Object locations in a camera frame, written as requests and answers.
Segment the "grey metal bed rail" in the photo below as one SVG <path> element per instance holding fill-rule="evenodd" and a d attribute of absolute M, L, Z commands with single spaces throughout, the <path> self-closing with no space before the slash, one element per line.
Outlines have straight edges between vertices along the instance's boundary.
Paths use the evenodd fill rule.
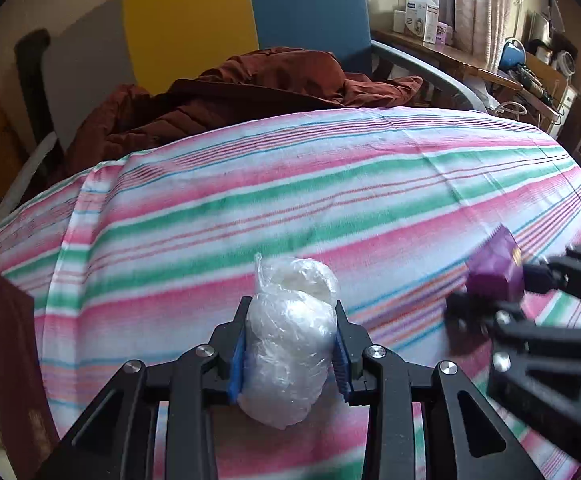
<path fill-rule="evenodd" d="M 473 90 L 469 89 L 461 81 L 439 70 L 439 68 L 376 40 L 371 40 L 371 52 L 381 62 L 388 62 L 394 66 L 404 68 L 410 73 L 427 80 L 442 92 L 450 94 L 458 110 L 472 110 L 480 113 L 487 111 L 481 99 L 478 98 Z"/>

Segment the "white boxes on desk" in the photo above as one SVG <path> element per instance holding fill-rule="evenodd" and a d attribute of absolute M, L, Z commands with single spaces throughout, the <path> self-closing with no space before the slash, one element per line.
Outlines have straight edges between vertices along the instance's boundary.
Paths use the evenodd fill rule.
<path fill-rule="evenodd" d="M 454 29 L 440 20 L 439 0 L 406 0 L 405 9 L 393 11 L 392 31 L 425 44 L 453 44 Z"/>

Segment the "purple small box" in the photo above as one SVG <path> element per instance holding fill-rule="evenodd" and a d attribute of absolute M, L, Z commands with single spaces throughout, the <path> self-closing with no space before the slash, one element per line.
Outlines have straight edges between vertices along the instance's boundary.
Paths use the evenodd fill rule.
<path fill-rule="evenodd" d="M 499 226 L 468 258 L 469 295 L 519 302 L 525 294 L 521 249 L 505 226 Z"/>

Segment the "wooden side desk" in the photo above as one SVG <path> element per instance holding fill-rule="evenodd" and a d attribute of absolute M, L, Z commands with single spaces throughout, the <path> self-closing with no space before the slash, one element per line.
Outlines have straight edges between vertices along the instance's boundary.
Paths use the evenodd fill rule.
<path fill-rule="evenodd" d="M 545 129 L 551 125 L 561 126 L 575 100 L 575 90 L 570 89 L 566 78 L 532 54 L 525 56 L 525 66 L 534 74 L 533 88 L 528 90 L 509 73 L 490 70 L 473 56 L 445 44 L 425 44 L 419 39 L 383 30 L 373 30 L 371 36 L 374 40 L 409 52 L 426 62 L 437 62 L 443 72 L 456 79 L 477 77 L 487 84 L 493 84 L 496 91 L 504 89 L 511 96 L 519 96 L 543 119 L 541 126 Z"/>

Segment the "gold tin box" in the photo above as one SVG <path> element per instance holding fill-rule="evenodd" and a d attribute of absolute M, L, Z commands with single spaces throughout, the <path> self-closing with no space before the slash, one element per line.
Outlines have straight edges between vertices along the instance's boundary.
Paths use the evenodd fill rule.
<path fill-rule="evenodd" d="M 0 479 L 33 478 L 59 441 L 33 307 L 33 298 L 0 274 Z"/>

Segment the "dark red jacket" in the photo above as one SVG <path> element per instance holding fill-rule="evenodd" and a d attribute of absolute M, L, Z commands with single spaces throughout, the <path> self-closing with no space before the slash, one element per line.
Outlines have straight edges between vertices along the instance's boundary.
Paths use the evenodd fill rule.
<path fill-rule="evenodd" d="M 105 160 L 251 120 L 402 106 L 422 85 L 420 76 L 380 81 L 347 73 L 325 51 L 277 47 L 236 55 L 154 96 L 137 84 L 121 84 L 80 125 L 65 170 L 76 174 Z"/>

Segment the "grey yellow blue headboard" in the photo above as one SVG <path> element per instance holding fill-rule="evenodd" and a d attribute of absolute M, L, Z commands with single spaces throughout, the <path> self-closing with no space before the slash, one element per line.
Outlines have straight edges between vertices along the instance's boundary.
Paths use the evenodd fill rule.
<path fill-rule="evenodd" d="M 233 55 L 272 47 L 328 51 L 371 73 L 366 0 L 108 0 L 51 40 L 42 56 L 55 133 L 69 148 L 120 84 L 150 93 Z"/>

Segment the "striped bed sheet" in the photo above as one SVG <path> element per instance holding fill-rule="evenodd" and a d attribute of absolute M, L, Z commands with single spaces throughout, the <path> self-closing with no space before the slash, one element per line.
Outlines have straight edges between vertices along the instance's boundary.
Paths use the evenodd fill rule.
<path fill-rule="evenodd" d="M 255 288 L 255 255 L 312 258 L 371 338 L 458 362 L 444 299 L 496 228 L 525 260 L 581 243 L 581 168 L 532 126 L 453 110 L 329 110 L 102 162 L 0 222 L 0 273 L 34 299 L 55 426 L 119 366 L 206 341 Z"/>

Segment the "window curtain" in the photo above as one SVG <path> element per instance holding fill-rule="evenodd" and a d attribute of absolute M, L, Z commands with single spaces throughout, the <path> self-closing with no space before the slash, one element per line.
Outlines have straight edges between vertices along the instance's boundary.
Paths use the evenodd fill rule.
<path fill-rule="evenodd" d="M 514 36 L 522 0 L 452 0 L 454 44 L 496 70 L 505 40 Z"/>

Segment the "white plastic roll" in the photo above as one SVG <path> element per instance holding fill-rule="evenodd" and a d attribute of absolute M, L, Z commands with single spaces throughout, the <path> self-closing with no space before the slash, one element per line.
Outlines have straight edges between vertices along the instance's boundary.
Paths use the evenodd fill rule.
<path fill-rule="evenodd" d="M 256 293 L 246 314 L 238 405 L 278 430 L 302 422 L 333 361 L 339 282 L 321 261 L 255 254 Z"/>

